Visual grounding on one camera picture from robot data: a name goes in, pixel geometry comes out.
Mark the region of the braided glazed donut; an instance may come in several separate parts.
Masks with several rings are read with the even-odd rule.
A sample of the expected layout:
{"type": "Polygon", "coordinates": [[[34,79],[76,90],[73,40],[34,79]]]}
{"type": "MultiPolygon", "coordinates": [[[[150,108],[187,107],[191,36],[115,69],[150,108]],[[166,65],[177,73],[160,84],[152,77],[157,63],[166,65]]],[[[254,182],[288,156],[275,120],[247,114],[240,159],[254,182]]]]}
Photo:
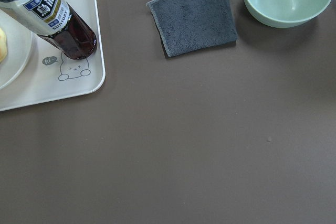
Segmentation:
{"type": "Polygon", "coordinates": [[[0,62],[2,62],[8,54],[7,37],[2,29],[0,29],[0,50],[0,62]]]}

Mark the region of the cream rabbit tray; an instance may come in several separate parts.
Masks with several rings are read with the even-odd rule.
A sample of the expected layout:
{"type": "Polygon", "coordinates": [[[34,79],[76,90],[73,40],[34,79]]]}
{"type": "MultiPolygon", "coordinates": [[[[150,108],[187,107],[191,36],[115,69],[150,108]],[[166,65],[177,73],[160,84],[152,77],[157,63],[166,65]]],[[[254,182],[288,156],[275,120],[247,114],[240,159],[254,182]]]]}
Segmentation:
{"type": "Polygon", "coordinates": [[[106,72],[97,0],[66,1],[94,31],[96,51],[86,59],[71,60],[33,33],[27,65],[1,89],[1,111],[92,93],[103,84],[106,72]]]}

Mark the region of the white round plate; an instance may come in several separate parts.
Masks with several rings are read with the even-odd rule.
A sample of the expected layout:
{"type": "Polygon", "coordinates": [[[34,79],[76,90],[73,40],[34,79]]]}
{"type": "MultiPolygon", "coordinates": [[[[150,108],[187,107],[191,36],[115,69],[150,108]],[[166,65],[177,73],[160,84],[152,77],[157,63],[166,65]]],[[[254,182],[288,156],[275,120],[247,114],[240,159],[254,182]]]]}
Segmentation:
{"type": "Polygon", "coordinates": [[[30,58],[33,33],[1,11],[1,29],[6,35],[7,55],[1,61],[1,89],[13,82],[30,58]]]}

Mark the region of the grey folded cloth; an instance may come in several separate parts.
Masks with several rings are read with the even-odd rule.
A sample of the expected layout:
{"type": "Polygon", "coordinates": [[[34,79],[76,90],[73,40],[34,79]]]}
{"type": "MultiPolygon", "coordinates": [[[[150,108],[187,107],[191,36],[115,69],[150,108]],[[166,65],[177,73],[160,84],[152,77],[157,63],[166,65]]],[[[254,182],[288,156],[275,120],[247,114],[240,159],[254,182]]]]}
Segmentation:
{"type": "Polygon", "coordinates": [[[237,40],[229,0],[147,2],[168,57],[237,40]]]}

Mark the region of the dark tea bottle on tray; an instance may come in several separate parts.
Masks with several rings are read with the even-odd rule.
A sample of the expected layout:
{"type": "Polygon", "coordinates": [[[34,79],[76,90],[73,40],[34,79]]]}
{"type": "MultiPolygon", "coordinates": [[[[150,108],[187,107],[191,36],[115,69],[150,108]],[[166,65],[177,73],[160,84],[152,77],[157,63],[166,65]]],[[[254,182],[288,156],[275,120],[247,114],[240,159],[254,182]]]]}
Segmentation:
{"type": "Polygon", "coordinates": [[[1,0],[1,10],[70,59],[97,48],[95,33],[65,0],[1,0]]]}

